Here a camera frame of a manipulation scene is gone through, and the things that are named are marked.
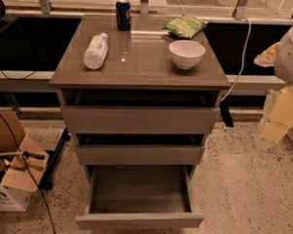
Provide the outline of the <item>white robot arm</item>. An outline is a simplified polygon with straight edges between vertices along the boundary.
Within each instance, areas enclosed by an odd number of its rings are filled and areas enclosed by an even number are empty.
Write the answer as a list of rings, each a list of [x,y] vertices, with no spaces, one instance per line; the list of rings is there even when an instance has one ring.
[[[259,54],[254,63],[273,67],[275,76],[285,82],[279,91],[269,90],[255,135],[257,147],[270,149],[293,128],[293,25],[278,43]]]

